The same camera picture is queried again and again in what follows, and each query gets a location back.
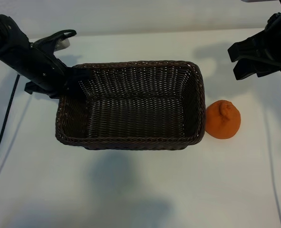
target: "white table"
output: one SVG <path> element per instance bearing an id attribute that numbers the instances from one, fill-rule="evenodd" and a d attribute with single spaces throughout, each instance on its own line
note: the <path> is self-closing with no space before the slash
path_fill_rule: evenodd
<path id="1" fill-rule="evenodd" d="M 242 125 L 182 151 L 88 151 L 55 138 L 57 100 L 23 91 L 0 147 L 0 228 L 281 227 L 281 73 L 236 81 L 227 48 L 260 29 L 71 38 L 86 62 L 187 60 L 206 105 L 226 99 Z M 15 72 L 0 62 L 0 129 Z"/>

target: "orange object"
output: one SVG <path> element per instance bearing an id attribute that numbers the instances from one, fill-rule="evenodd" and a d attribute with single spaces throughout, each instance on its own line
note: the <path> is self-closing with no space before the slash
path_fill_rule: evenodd
<path id="1" fill-rule="evenodd" d="M 241 125 L 241 114 L 229 101 L 213 103 L 207 108 L 206 116 L 206 131 L 217 139 L 233 137 Z"/>

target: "black cable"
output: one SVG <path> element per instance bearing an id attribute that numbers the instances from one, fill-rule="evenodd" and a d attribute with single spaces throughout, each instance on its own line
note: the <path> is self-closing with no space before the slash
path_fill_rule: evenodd
<path id="1" fill-rule="evenodd" d="M 13 85 L 13 88 L 12 88 L 11 96 L 10 96 L 10 99 L 9 99 L 9 103 L 8 103 L 8 106 L 7 106 L 5 118 L 4 118 L 4 121 L 3 121 L 3 126 L 2 126 L 2 129 L 1 129 L 1 133 L 0 133 L 0 144 L 1 144 L 1 141 L 2 141 L 2 138 L 3 138 L 3 134 L 4 134 L 4 131 L 5 131 L 7 119 L 8 119 L 8 116 L 9 116 L 10 107 L 11 107 L 12 100 L 13 100 L 13 97 L 14 97 L 15 92 L 16 92 L 16 88 L 17 88 L 17 85 L 18 85 L 18 82 L 19 82 L 19 78 L 20 78 L 20 75 L 17 75 L 15 84 Z"/>

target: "woven pattern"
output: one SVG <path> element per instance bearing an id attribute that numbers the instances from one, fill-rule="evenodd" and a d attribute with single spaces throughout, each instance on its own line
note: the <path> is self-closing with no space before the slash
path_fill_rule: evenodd
<path id="1" fill-rule="evenodd" d="M 57 139 L 89 149 L 183 149 L 204 134 L 203 79 L 184 61 L 82 64 L 81 102 L 63 96 Z"/>

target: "white surface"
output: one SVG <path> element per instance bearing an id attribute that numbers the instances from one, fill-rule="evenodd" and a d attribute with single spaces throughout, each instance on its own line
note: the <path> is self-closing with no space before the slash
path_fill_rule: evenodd
<path id="1" fill-rule="evenodd" d="M 78 34 L 263 28 L 279 1 L 241 0 L 0 0 L 28 36 L 62 29 Z"/>
<path id="2" fill-rule="evenodd" d="M 236 81 L 227 54 L 233 42 L 258 31 L 70 39 L 71 46 L 57 53 L 69 66 L 197 63 L 206 105 L 232 101 L 241 112 L 241 128 L 229 140 L 206 134 L 182 151 L 65 146 L 54 136 L 57 101 L 26 94 L 22 78 L 0 147 L 0 228 L 281 227 L 273 188 L 274 182 L 281 210 L 281 73 Z M 0 63 L 0 128 L 14 77 Z"/>

